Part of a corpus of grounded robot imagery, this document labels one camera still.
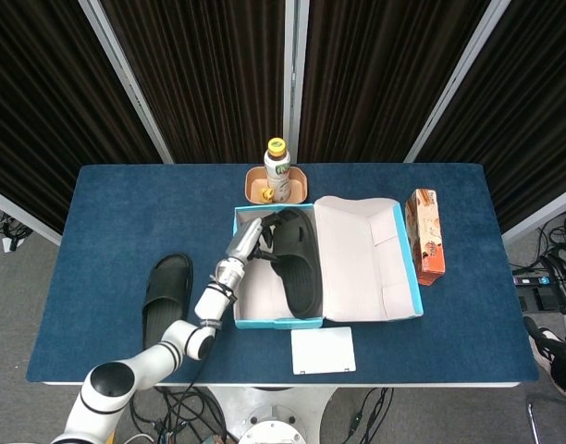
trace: blue tablecloth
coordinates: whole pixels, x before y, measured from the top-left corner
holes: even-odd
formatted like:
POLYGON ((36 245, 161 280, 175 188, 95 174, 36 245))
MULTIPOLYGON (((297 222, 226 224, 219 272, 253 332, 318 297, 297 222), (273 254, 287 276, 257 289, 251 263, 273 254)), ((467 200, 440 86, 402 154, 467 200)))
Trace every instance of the blue tablecloth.
MULTIPOLYGON (((86 166, 57 256, 29 381, 78 382, 142 347, 151 267, 173 252, 194 261, 192 303, 247 204, 249 165, 86 166)), ((310 164, 309 202, 324 195, 389 197, 437 190, 446 275, 422 287, 424 316, 351 324, 357 371, 295 376, 288 331, 238 330, 232 314, 199 378, 204 383, 383 384, 537 378, 483 170, 468 164, 310 164)), ((196 321, 190 309, 189 319, 196 321)), ((189 382, 198 363, 169 378, 189 382)))

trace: floor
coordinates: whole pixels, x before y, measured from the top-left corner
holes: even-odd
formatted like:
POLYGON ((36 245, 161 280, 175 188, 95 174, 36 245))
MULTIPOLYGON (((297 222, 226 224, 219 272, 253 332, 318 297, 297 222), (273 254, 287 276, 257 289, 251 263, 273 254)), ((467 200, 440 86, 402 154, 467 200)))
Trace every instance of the floor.
MULTIPOLYGON (((535 240, 513 246, 511 260, 526 261, 535 240)), ((57 247, 34 234, 15 253, 3 253, 0 236, 0 442, 51 442, 64 427, 78 387, 29 384, 25 380, 57 247)), ((560 316, 539 314, 538 325, 561 333, 560 316)), ((339 389, 326 407, 321 442, 342 443, 365 389, 339 389)), ((375 442, 531 443, 525 416, 529 394, 558 397, 548 376, 516 388, 400 388, 375 442)), ((141 412, 160 416, 161 400, 148 390, 137 400, 141 412)), ((535 405, 544 443, 566 442, 566 407, 544 401, 535 405)), ((117 443, 135 433, 129 416, 117 428, 117 443)), ((197 442, 183 435, 182 442, 197 442)), ((349 443, 358 443, 358 432, 349 443)))

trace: black slide sandal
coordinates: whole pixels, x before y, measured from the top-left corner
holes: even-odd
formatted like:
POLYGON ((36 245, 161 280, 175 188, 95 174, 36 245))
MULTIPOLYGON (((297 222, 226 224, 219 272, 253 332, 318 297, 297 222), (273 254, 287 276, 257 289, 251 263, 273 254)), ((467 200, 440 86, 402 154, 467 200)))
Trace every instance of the black slide sandal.
POLYGON ((322 306, 322 272, 312 222, 296 208, 278 213, 281 224, 273 230, 273 270, 283 281, 287 305, 299 318, 318 317, 322 306))
POLYGON ((143 349, 157 344, 174 321, 186 319, 191 302, 192 260, 169 254, 154 265, 143 302, 143 349))

